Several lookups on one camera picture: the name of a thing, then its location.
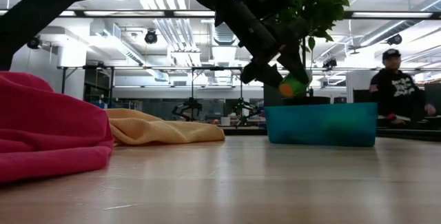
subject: yellow cloth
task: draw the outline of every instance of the yellow cloth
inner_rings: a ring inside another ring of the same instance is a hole
[[[205,123],[164,121],[136,110],[106,110],[115,141],[126,145],[142,145],[152,141],[169,144],[201,141],[223,141],[219,127]]]

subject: man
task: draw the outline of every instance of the man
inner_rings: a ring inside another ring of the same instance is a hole
[[[419,117],[418,113],[435,115],[435,107],[426,103],[424,93],[418,89],[411,76],[400,71],[400,51],[389,49],[383,53],[382,60],[384,69],[372,78],[369,89],[378,104],[378,114],[396,125],[405,124],[397,116],[415,120],[423,117]]]

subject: table surface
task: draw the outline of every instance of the table surface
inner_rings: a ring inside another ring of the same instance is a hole
[[[441,223],[441,143],[118,147],[106,170],[0,188],[5,224]]]

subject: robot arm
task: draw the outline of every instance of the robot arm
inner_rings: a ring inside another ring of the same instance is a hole
[[[9,70],[14,53],[77,1],[82,0],[22,0],[3,15],[0,18],[0,70]],[[239,46],[245,46],[252,54],[252,62],[241,75],[244,83],[256,79],[278,87],[283,78],[275,67],[268,65],[278,53],[281,54],[278,61],[299,81],[307,82],[298,58],[296,33],[300,31],[266,21],[286,8],[287,0],[197,1],[216,11],[215,25],[225,22],[240,40]]]
[[[253,116],[256,116],[261,113],[260,109],[249,102],[243,100],[243,98],[239,98],[236,107],[234,108],[236,114],[240,116],[240,121],[237,123],[237,126],[247,125],[248,119]],[[243,110],[248,110],[249,114],[244,116]]]
[[[186,110],[191,110],[191,116],[185,114]],[[172,110],[172,114],[183,117],[185,121],[194,121],[194,110],[196,110],[196,116],[199,116],[199,112],[202,110],[202,104],[198,103],[196,99],[190,97],[188,101],[175,106]]]

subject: blue bin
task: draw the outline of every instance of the blue bin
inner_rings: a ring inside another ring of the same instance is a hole
[[[271,143],[375,145],[376,103],[266,107],[265,118]]]

